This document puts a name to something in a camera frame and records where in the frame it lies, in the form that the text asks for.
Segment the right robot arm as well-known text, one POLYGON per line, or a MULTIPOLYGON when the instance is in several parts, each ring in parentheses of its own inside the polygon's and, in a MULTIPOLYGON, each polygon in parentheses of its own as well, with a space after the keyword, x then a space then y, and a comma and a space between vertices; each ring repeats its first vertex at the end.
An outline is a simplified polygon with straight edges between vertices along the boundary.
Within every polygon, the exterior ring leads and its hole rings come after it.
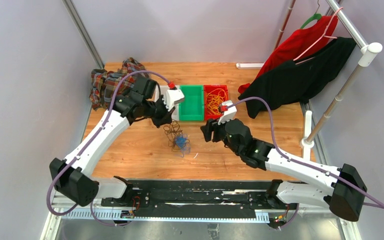
POLYGON ((328 208, 334 215, 357 222, 364 205, 367 186, 358 170, 349 164, 342 167, 303 160, 269 142, 254 138, 239 119, 218 123, 207 120, 200 127, 206 142, 223 142, 247 166, 278 172, 300 180, 291 183, 273 180, 266 192, 266 203, 274 209, 283 204, 306 204, 328 208))

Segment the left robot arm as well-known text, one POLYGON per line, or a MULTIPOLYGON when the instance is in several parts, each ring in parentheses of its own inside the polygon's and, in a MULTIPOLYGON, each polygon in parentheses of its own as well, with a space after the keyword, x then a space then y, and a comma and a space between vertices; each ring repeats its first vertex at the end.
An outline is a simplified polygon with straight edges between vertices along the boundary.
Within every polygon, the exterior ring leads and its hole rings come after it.
POLYGON ((107 149, 133 123, 150 119, 159 128, 172 122, 172 113, 185 96, 172 82, 167 86, 168 90, 152 101, 159 84, 141 76, 132 88, 117 95, 80 145, 64 159, 54 158, 50 162, 50 188, 73 201, 76 207, 88 206, 95 198, 113 198, 120 206, 129 206, 133 193, 127 180, 118 176, 96 180, 91 175, 107 149))

